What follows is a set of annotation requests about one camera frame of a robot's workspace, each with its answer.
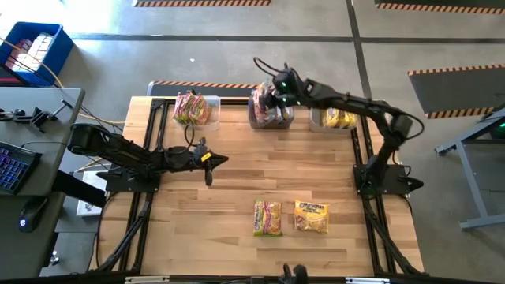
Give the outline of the clear plastic bin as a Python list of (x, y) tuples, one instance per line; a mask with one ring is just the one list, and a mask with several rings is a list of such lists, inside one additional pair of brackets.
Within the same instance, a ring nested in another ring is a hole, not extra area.
[[(207, 122), (204, 125), (194, 125), (192, 123), (192, 124), (188, 124), (188, 126), (191, 129), (202, 130), (202, 131), (204, 131), (204, 130), (208, 130), (208, 131), (217, 130), (219, 128), (221, 100), (218, 96), (215, 96), (215, 95), (203, 95), (203, 97), (206, 99), (208, 105), (211, 107), (211, 114), (208, 117)], [(178, 123), (178, 124), (182, 128), (187, 126), (182, 123)]]

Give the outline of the backlit computer keyboard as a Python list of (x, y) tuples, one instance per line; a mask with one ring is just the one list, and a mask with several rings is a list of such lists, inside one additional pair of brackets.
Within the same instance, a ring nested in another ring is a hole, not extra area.
[(17, 195), (41, 157), (38, 152), (0, 141), (0, 192)]

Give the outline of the black desk clamp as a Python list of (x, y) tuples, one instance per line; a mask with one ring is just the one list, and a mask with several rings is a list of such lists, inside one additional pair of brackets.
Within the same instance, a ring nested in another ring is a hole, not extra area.
[(73, 106), (65, 101), (61, 100), (62, 105), (54, 112), (42, 111), (38, 107), (35, 107), (31, 115), (27, 115), (24, 110), (15, 109), (13, 111), (5, 111), (0, 108), (0, 121), (8, 122), (13, 121), (17, 124), (31, 125), (35, 129), (43, 133), (42, 126), (47, 121), (57, 121), (58, 114), (65, 108), (73, 109)]

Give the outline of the black computer mouse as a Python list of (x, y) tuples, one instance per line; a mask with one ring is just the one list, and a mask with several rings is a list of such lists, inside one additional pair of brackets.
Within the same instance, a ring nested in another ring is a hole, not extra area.
[(33, 196), (28, 199), (19, 215), (18, 228), (20, 232), (31, 233), (37, 228), (47, 202), (48, 198), (45, 196)]

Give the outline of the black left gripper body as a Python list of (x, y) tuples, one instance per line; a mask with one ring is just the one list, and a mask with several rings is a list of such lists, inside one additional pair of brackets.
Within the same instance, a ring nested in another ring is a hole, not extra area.
[(200, 138), (193, 150), (193, 162), (198, 169), (204, 171), (204, 181), (207, 186), (211, 186), (213, 182), (211, 157), (212, 153), (206, 145), (206, 138)]

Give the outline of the black aluminium rig frame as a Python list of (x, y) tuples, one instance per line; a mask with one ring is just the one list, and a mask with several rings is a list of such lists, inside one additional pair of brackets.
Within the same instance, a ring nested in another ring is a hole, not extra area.
[[(166, 174), (153, 197), (147, 230), (120, 269), (143, 275), (279, 275), (304, 264), (312, 276), (370, 276), (386, 265), (383, 242), (366, 222), (353, 165), (381, 138), (371, 122), (349, 133), (314, 133), (309, 112), (288, 130), (254, 130), (244, 99), (226, 99), (219, 128), (197, 132), (229, 160), (213, 173)], [(256, 200), (282, 203), (282, 236), (253, 235)], [(328, 233), (294, 228), (295, 201), (329, 205)]]

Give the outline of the light grey plastic bin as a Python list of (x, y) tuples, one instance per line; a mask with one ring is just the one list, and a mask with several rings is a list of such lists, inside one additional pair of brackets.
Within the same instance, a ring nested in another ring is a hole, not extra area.
[(326, 109), (316, 109), (312, 108), (309, 112), (309, 128), (316, 133), (349, 133), (351, 130), (355, 129), (355, 127), (350, 129), (345, 128), (326, 128), (322, 125), (322, 113)]

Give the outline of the black device with green light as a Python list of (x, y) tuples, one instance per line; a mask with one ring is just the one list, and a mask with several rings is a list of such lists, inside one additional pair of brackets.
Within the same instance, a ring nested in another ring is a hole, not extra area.
[(497, 118), (496, 122), (490, 125), (488, 133), (492, 139), (505, 140), (505, 116)]

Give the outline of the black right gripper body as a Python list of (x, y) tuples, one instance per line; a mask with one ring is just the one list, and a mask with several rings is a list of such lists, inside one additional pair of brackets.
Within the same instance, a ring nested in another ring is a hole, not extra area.
[(274, 77), (274, 98), (278, 107), (311, 107), (310, 90), (312, 82), (302, 80), (297, 71), (286, 67)]

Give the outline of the grey desk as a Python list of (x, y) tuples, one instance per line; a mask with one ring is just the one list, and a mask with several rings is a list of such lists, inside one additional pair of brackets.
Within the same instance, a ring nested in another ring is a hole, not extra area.
[[(65, 153), (64, 144), (69, 140), (70, 126), (77, 119), (84, 96), (80, 88), (0, 88), (0, 108), (6, 111), (30, 112), (38, 107), (52, 113), (63, 100), (71, 105), (57, 114), (56, 121), (45, 122), (42, 131), (30, 125), (0, 121), (0, 142), (23, 144), (42, 155), (39, 165), (16, 195), (0, 190), (0, 280), (38, 277), (53, 250), (54, 229), (65, 194), (52, 188)], [(19, 230), (21, 209), (33, 196), (45, 196), (47, 205), (40, 224), (32, 232), (23, 233)]]

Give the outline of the pink and white boxes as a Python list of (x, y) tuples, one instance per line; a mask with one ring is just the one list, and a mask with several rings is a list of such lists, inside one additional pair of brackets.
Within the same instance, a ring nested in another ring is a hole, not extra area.
[(40, 33), (34, 40), (21, 39), (7, 56), (6, 66), (15, 72), (35, 72), (49, 50), (53, 35)]

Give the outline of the blue plastic crate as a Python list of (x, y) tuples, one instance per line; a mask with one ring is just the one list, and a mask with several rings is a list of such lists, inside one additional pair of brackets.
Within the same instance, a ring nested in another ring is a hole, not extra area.
[[(42, 32), (54, 39), (35, 72), (15, 72), (6, 66), (7, 56), (21, 39), (34, 40)], [(0, 38), (0, 87), (59, 87), (57, 75), (73, 47), (73, 41), (60, 24), (17, 22), (4, 39)]]

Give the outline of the smoky grey plastic bin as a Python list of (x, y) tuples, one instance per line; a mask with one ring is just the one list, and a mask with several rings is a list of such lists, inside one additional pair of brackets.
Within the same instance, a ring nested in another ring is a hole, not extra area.
[(283, 130), (283, 129), (288, 129), (291, 125), (292, 121), (283, 121), (279, 125), (270, 125), (268, 121), (266, 123), (258, 123), (258, 124), (253, 124), (253, 122), (250, 120), (249, 117), (249, 103), (248, 103), (248, 119), (249, 119), (249, 124), (252, 129), (256, 130)]

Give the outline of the black flat bar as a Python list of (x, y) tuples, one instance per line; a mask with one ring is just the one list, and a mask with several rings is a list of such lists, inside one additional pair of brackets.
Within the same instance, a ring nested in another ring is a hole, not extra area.
[(104, 207), (106, 203), (105, 192), (103, 190), (89, 185), (61, 170), (55, 176), (51, 191), (65, 193), (67, 196), (100, 208)]

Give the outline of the black hazard-striped floor mat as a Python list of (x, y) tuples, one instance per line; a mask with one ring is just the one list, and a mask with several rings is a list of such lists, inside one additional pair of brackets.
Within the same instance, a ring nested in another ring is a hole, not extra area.
[(374, 0), (378, 9), (505, 15), (505, 0)]
[(505, 104), (505, 64), (408, 72), (428, 119), (490, 114)]
[(272, 0), (133, 0), (133, 7), (234, 7), (269, 6)]
[(148, 85), (147, 96), (176, 96), (179, 92), (185, 93), (188, 90), (194, 90), (202, 95), (249, 97), (257, 87), (257, 84), (155, 80)]

